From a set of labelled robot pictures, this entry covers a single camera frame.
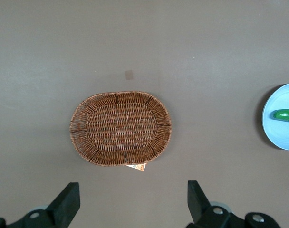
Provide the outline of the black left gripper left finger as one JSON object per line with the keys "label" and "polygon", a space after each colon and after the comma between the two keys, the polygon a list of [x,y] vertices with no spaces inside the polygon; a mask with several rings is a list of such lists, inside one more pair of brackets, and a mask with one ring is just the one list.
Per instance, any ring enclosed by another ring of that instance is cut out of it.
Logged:
{"label": "black left gripper left finger", "polygon": [[79,209],[79,183],[71,182],[46,209],[33,210],[11,224],[0,218],[0,228],[67,228]]}

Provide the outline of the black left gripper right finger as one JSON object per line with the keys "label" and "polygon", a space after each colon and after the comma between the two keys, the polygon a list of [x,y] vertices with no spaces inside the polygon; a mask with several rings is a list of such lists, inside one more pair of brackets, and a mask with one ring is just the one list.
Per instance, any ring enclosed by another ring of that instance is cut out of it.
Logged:
{"label": "black left gripper right finger", "polygon": [[221,204],[212,205],[198,181],[188,181],[188,208],[193,223],[189,228],[279,228],[270,216],[258,212],[246,214],[244,219],[234,215]]}

